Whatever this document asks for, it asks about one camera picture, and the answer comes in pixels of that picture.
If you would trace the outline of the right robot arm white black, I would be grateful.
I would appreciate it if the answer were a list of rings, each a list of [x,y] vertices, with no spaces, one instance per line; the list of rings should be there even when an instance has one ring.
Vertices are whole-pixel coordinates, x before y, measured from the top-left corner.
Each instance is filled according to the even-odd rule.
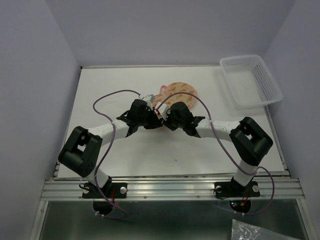
[[[218,198],[241,197],[254,192],[252,179],[259,165],[273,146],[271,137],[251,117],[240,121],[213,121],[210,116],[194,116],[184,102],[172,106],[158,104],[157,112],[163,124],[171,129],[182,129],[187,135],[196,138],[215,138],[219,145],[223,141],[233,143],[240,162],[230,181],[221,182],[216,189]]]

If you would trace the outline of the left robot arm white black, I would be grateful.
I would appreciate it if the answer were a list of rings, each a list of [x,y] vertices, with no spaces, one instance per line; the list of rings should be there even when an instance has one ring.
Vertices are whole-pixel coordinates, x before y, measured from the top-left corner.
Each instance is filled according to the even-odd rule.
[[[140,127],[147,130],[162,127],[149,100],[136,99],[130,109],[107,123],[94,128],[75,127],[58,155],[58,162],[93,185],[95,193],[106,197],[111,193],[112,179],[104,173],[98,163],[100,150],[113,142],[127,138]]]

